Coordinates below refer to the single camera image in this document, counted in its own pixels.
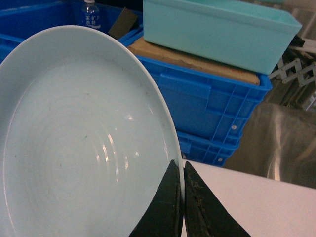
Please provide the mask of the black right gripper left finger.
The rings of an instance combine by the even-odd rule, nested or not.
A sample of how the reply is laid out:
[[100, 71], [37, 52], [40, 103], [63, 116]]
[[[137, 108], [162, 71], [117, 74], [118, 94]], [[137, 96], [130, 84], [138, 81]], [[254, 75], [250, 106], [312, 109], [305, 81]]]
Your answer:
[[172, 160], [146, 212], [131, 237], [179, 237], [183, 207], [179, 167]]

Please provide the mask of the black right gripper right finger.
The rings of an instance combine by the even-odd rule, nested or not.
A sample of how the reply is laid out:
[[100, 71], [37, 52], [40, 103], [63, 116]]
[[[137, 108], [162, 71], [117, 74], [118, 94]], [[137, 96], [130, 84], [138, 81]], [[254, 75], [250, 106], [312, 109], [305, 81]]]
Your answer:
[[187, 161], [185, 225], [189, 237], [248, 237], [250, 234], [229, 214], [194, 167]]

